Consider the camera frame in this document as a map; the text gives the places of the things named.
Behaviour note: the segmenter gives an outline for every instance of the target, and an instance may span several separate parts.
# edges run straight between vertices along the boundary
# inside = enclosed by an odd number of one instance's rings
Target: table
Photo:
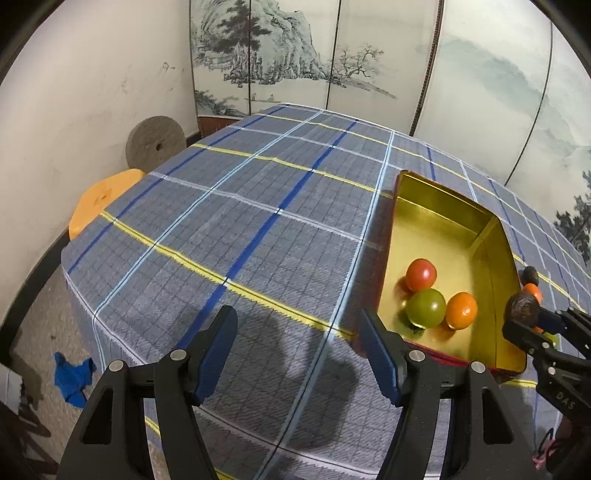
[[[99,367],[159,360],[223,304],[238,337],[196,409],[221,478],[375,478],[399,410],[348,344],[401,169],[502,221],[549,309],[591,307],[580,255],[495,180],[391,129],[282,104],[192,145],[115,200],[62,253],[79,328]],[[571,351],[563,341],[561,348]],[[502,386],[533,447],[558,422],[531,363]],[[442,401],[429,475],[441,468]],[[153,403],[150,439],[158,443]]]

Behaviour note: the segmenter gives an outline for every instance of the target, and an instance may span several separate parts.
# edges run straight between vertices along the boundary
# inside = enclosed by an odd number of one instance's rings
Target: landscape painting
[[[199,115],[240,117],[284,101],[324,108],[337,9],[337,0],[193,0]]]
[[[507,186],[590,260],[591,79],[555,27],[544,102]]]
[[[437,0],[343,0],[329,108],[409,133]]]
[[[415,136],[504,183],[540,107],[550,37],[529,0],[446,0]]]

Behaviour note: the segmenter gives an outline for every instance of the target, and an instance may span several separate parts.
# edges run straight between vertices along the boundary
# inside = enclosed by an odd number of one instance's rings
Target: blue cloth
[[[75,367],[60,352],[53,354],[56,360],[54,383],[60,389],[64,400],[75,407],[84,408],[86,397],[82,391],[92,383],[92,372],[96,370],[92,358],[84,360],[82,365]]]

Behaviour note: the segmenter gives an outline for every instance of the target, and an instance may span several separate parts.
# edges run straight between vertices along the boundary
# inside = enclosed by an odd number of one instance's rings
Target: orange fruit
[[[540,304],[542,303],[542,292],[533,283],[526,283],[525,285],[523,285],[522,290],[525,290],[526,292],[531,293],[535,297],[535,299],[538,301],[538,303],[540,303]]]
[[[478,304],[465,291],[456,293],[447,302],[445,320],[452,330],[463,330],[472,325],[478,315]]]

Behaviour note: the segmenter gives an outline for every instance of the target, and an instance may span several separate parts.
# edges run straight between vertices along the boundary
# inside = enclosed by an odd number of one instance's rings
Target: orange stool
[[[96,182],[84,192],[74,215],[70,219],[68,231],[70,240],[74,240],[111,202],[123,195],[133,185],[145,177],[145,173],[137,168],[122,171],[117,175]]]

